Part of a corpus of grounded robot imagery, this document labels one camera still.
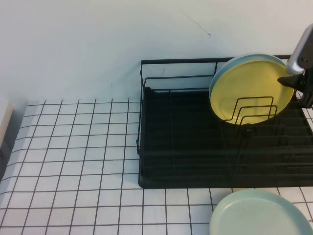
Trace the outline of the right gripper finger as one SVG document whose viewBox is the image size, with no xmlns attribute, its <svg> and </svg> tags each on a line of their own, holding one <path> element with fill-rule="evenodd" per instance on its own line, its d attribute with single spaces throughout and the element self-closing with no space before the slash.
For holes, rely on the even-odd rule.
<svg viewBox="0 0 313 235">
<path fill-rule="evenodd" d="M 303 80 L 297 89 L 302 93 L 301 98 L 298 100 L 298 106 L 301 108 L 311 108 L 313 105 L 313 84 Z"/>
<path fill-rule="evenodd" d="M 303 73 L 292 76 L 279 77 L 277 81 L 281 85 L 293 88 L 295 90 L 305 90 L 306 88 L 306 78 Z"/>
</svg>

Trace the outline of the right gripper silver black body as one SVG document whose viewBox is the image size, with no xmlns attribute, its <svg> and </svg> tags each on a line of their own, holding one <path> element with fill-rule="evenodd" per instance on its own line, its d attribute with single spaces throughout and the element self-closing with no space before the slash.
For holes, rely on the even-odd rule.
<svg viewBox="0 0 313 235">
<path fill-rule="evenodd" d="M 301 74 L 313 67 L 313 24 L 310 24 L 302 34 L 294 52 L 287 62 L 288 74 Z"/>
</svg>

